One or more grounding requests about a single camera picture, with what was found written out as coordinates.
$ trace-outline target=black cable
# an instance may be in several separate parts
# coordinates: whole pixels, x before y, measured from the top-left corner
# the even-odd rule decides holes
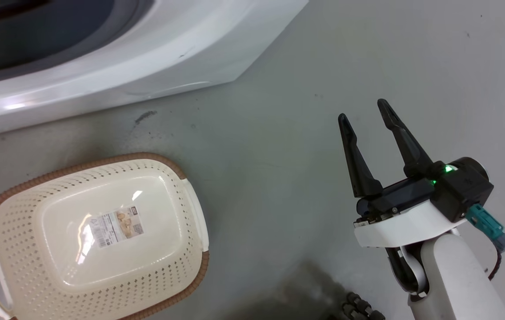
[[[500,269],[500,264],[501,264],[501,252],[498,248],[496,248],[496,252],[498,253],[497,259],[496,259],[496,266],[492,270],[492,273],[488,276],[488,279],[492,281],[492,279],[496,276],[496,273],[498,273],[498,270]]]

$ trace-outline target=brown basket rim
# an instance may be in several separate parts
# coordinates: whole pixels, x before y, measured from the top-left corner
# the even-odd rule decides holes
[[[181,170],[181,168],[179,168],[179,166],[175,162],[171,161],[169,158],[166,158],[165,156],[160,156],[159,154],[155,154],[155,153],[151,153],[151,152],[136,152],[136,153],[131,153],[131,154],[124,154],[122,156],[113,156],[111,158],[96,160],[96,161],[88,162],[86,164],[78,164],[76,166],[71,166],[69,168],[64,168],[61,170],[57,170],[55,172],[47,173],[47,174],[44,174],[43,176],[39,176],[39,177],[31,179],[27,182],[23,182],[22,184],[19,184],[13,188],[10,188],[10,189],[4,191],[2,194],[0,194],[0,205],[4,201],[9,199],[11,196],[19,194],[19,192],[21,192],[21,191],[25,191],[25,190],[33,188],[35,186],[39,186],[39,184],[43,184],[43,183],[53,180],[53,179],[61,178],[62,176],[67,176],[68,174],[73,174],[76,172],[80,172],[82,170],[87,170],[87,169],[95,168],[98,166],[104,166],[105,164],[114,164],[116,162],[123,162],[123,161],[128,161],[128,160],[139,160],[139,159],[150,159],[150,160],[159,161],[162,164],[169,166],[173,170],[173,172],[175,172],[181,180],[187,178],[185,176],[185,174],[183,173],[183,171]],[[195,289],[197,289],[197,287],[203,281],[205,273],[207,272],[208,262],[209,262],[209,252],[205,251],[201,254],[201,266],[199,268],[197,276],[194,278],[194,280],[191,282],[191,284],[189,284],[189,286],[187,288],[182,290],[180,293],[177,293],[176,295],[171,296],[171,297],[167,298],[166,300],[159,302],[158,304],[155,304],[149,308],[145,308],[144,310],[133,313],[129,316],[124,316],[123,318],[120,318],[118,320],[141,320],[141,319],[151,316],[152,314],[159,312],[169,306],[173,306],[174,304],[187,298],[190,294],[192,294],[195,291]]]

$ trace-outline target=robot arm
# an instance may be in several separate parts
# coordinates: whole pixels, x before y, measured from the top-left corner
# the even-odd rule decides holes
[[[471,158],[432,162],[387,101],[377,105],[395,136],[407,178],[383,188],[365,164],[347,117],[340,115],[353,194],[361,198],[361,217],[354,222],[358,242],[386,249],[415,319],[505,320],[496,290],[455,229],[474,205],[481,208],[488,199],[493,189],[488,174]],[[497,231],[494,244],[504,251],[505,233]]]

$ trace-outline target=teal cable connector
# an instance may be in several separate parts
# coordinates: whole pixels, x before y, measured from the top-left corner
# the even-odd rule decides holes
[[[466,212],[466,220],[482,231],[500,252],[505,252],[505,233],[501,225],[484,207],[479,204],[472,205]]]

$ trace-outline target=cream plastic basket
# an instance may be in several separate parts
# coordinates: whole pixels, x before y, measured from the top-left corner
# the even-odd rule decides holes
[[[0,195],[2,318],[139,320],[189,296],[207,266],[201,206],[163,156],[91,162]]]

